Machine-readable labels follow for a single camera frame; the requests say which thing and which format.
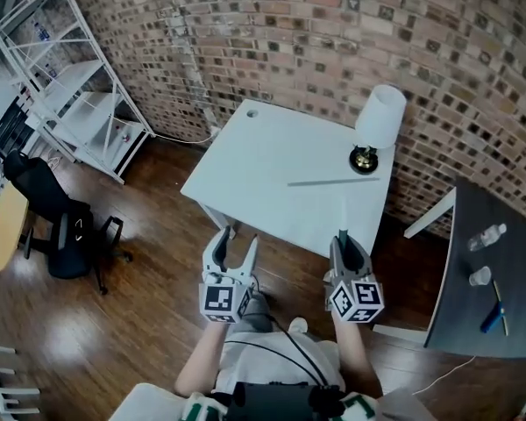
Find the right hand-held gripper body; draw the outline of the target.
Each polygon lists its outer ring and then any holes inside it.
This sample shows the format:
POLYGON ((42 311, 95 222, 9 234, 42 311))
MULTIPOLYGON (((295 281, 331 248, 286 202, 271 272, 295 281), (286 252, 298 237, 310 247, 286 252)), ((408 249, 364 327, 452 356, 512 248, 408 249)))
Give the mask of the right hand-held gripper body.
POLYGON ((358 272, 331 267, 323 277, 324 308, 349 323, 370 323, 385 308, 383 290, 371 267, 358 272))

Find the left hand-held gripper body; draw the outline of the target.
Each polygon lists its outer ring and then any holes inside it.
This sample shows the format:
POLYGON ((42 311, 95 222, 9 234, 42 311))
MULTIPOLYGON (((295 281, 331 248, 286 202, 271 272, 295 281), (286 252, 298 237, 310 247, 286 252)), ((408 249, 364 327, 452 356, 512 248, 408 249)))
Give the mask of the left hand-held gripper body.
POLYGON ((236 324, 244 316, 255 286, 252 271, 203 272, 200 313, 211 322, 236 324))

